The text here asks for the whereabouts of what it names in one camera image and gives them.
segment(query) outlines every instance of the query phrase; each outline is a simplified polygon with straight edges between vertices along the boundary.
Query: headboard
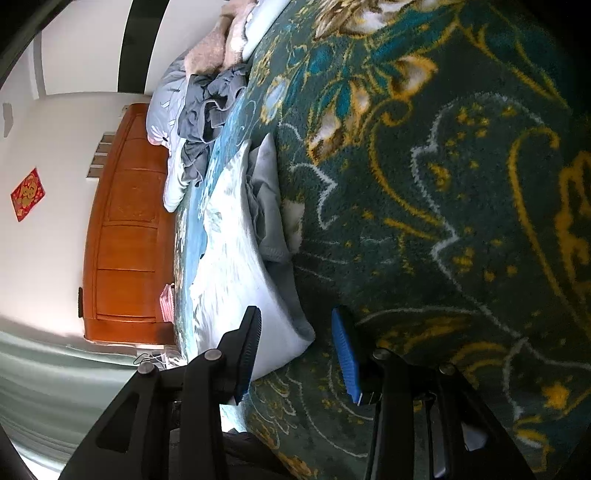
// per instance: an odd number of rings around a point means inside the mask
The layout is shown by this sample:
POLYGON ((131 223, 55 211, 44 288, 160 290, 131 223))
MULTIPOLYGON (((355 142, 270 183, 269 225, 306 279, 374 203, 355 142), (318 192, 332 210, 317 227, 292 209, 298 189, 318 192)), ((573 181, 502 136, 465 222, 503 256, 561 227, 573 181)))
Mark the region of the headboard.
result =
POLYGON ((174 214, 162 203, 168 151, 146 136, 148 105, 131 105, 96 190, 82 280, 85 338, 174 343, 160 293, 173 282, 174 214))

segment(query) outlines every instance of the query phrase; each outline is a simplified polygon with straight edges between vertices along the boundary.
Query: silver bolt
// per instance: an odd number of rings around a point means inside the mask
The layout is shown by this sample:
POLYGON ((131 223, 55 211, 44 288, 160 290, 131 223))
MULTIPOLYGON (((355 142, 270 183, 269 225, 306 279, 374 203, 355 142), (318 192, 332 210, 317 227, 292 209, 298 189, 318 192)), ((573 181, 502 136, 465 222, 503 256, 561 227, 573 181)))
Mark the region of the silver bolt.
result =
POLYGON ((207 352, 205 352, 205 360, 214 361, 214 360, 219 360, 221 357, 222 357, 222 353, 217 348, 212 348, 211 350, 208 350, 207 352))
POLYGON ((454 373, 456 373, 456 367, 454 367, 452 364, 441 364, 441 365, 439 365, 439 371, 443 375, 451 376, 454 373))
POLYGON ((390 354, 390 350, 386 350, 385 348, 376 348, 374 350, 373 356, 376 360, 386 360, 390 354))
POLYGON ((154 364, 150 360, 144 360, 138 366, 138 372, 140 375, 148 375, 154 371, 154 364))

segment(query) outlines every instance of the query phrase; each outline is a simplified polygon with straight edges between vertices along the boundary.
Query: floral blanket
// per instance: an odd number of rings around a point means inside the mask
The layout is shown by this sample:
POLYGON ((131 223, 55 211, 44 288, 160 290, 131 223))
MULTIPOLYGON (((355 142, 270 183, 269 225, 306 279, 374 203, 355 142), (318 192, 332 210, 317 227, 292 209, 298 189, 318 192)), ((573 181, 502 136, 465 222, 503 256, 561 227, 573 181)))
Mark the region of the floral blanket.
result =
POLYGON ((216 149, 275 134, 317 340, 243 413, 299 478, 365 469, 373 411, 343 388, 339 303, 408 361, 456 364, 540 478, 574 448, 591 421, 588 72, 508 1, 293 0, 264 37, 216 149))

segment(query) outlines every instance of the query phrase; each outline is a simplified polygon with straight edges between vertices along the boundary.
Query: curtain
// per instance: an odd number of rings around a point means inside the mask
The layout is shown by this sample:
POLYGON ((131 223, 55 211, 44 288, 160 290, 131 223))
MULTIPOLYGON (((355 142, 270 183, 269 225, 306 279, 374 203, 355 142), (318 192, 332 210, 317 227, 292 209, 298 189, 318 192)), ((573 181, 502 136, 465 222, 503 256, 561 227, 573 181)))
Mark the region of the curtain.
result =
POLYGON ((135 372, 136 351, 32 332, 0 331, 0 422, 23 457, 60 471, 135 372))

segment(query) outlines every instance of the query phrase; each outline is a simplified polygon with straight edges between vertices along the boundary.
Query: pink fluffy cloth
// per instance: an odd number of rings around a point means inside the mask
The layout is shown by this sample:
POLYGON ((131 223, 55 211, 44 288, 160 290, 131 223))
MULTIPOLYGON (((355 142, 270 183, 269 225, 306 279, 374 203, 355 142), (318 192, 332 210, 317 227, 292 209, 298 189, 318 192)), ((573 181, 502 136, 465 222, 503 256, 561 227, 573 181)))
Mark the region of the pink fluffy cloth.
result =
POLYGON ((246 45, 246 19, 256 0, 230 0, 210 33, 185 56, 187 78, 194 74, 211 74, 242 62, 246 45))

